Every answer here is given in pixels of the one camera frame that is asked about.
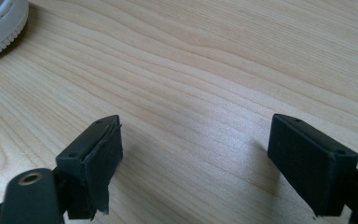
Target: wooden table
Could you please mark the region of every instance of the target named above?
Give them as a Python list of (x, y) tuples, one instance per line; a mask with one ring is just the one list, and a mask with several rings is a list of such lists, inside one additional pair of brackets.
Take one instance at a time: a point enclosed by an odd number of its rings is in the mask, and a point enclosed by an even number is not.
[(358, 152), (358, 1), (33, 0), (0, 55), (0, 202), (119, 114), (124, 160), (92, 223), (347, 223), (268, 159), (274, 113)]

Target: ridged edge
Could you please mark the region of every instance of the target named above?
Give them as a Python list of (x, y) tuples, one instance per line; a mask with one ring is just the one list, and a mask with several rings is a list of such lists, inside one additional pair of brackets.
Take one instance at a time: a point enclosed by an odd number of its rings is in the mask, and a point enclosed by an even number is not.
[(20, 24), (16, 27), (16, 29), (8, 37), (6, 37), (3, 41), (0, 42), (0, 52), (3, 49), (5, 49), (7, 46), (9, 46), (11, 44), (11, 42), (14, 41), (15, 38), (17, 38), (17, 36), (20, 34), (22, 29), (24, 28), (24, 25), (27, 22), (27, 19), (28, 19), (28, 10), (27, 10), (25, 16), (23, 17), (23, 19), (21, 20)]

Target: light wood tabletop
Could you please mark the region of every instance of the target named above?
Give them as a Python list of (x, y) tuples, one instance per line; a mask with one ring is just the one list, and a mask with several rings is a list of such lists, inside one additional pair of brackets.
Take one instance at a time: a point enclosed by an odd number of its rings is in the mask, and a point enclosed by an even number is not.
[(269, 160), (274, 113), (358, 152), (358, 0), (32, 0), (0, 54), (0, 202), (118, 114), (124, 159), (91, 223), (348, 223)]

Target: white base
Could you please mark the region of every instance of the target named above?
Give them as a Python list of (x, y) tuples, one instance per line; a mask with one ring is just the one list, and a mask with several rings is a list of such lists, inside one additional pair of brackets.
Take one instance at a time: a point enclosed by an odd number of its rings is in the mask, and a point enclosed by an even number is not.
[(5, 0), (0, 6), (0, 52), (20, 33), (28, 18), (27, 0)]

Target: wood grain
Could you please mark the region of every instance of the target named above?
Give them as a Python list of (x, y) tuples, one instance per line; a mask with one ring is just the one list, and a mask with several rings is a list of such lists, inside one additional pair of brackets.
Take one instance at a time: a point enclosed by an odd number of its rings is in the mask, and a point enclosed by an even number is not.
[(32, 0), (0, 55), (0, 202), (119, 114), (124, 160), (93, 223), (346, 223), (267, 158), (274, 113), (358, 152), (358, 1)]

